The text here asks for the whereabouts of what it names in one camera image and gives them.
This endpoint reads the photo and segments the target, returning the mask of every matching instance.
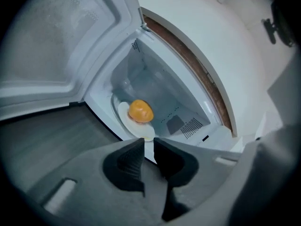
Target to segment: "orange fruit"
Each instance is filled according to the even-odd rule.
[[[144,100],[134,100],[128,110],[129,116],[139,123],[147,123],[154,119],[154,113]]]

